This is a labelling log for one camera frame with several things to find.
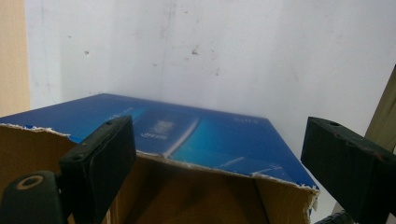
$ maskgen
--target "box flap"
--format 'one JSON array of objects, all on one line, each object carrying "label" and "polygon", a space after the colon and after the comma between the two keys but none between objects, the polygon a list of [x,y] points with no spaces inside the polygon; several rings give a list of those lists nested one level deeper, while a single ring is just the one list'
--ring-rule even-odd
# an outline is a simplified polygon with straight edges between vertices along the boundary
[{"label": "box flap", "polygon": [[316,187],[268,119],[99,94],[0,118],[26,129],[51,128],[79,143],[104,121],[132,115],[136,148],[241,175]]}]

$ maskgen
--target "cardboard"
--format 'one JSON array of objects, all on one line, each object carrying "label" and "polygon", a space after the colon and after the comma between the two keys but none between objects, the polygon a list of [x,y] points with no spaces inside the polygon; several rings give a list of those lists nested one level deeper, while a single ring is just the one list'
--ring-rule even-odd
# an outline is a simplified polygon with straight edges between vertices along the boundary
[{"label": "cardboard", "polygon": [[318,187],[268,119],[112,94],[0,118],[0,189],[58,171],[67,150],[123,115],[138,158],[105,223],[309,223]]}]

